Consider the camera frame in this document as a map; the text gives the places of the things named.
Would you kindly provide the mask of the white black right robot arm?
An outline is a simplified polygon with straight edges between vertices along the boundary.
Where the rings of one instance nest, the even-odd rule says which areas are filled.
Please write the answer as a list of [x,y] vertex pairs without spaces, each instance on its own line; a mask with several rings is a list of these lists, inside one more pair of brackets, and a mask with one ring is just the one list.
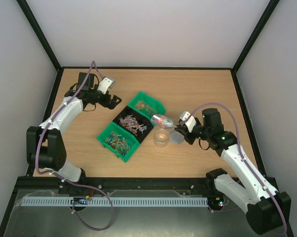
[[248,158],[237,136],[225,131],[219,118],[200,124],[195,117],[184,114],[175,130],[189,144],[195,139],[207,141],[209,148],[216,151],[237,175],[238,182],[222,168],[207,172],[206,189],[209,192],[228,196],[245,213],[250,227],[258,235],[278,227],[283,227],[281,234],[287,234],[291,207],[289,195],[279,192],[267,181]]

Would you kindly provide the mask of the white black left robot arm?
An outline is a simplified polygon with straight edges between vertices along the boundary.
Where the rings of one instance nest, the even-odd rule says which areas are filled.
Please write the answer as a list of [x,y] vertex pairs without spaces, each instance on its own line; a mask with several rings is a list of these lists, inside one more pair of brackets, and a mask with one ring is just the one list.
[[62,180],[77,183],[84,171],[67,159],[63,135],[75,117],[91,104],[114,109],[121,98],[97,89],[76,92],[70,89],[57,110],[39,126],[26,132],[27,162],[38,174],[54,174]]

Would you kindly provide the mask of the silver metal scoop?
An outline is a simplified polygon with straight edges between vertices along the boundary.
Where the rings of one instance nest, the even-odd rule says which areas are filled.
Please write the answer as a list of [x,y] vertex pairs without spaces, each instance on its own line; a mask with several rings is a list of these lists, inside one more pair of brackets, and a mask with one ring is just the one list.
[[173,119],[165,115],[155,114],[151,117],[150,121],[153,125],[160,126],[165,130],[171,130],[175,128]]

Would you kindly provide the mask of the black bin with lollipops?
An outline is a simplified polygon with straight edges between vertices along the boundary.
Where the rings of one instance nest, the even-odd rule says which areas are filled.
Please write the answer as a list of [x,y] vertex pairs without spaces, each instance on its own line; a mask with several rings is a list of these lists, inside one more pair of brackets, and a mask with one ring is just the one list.
[[140,144],[154,128],[147,117],[129,106],[126,106],[112,121],[133,135]]

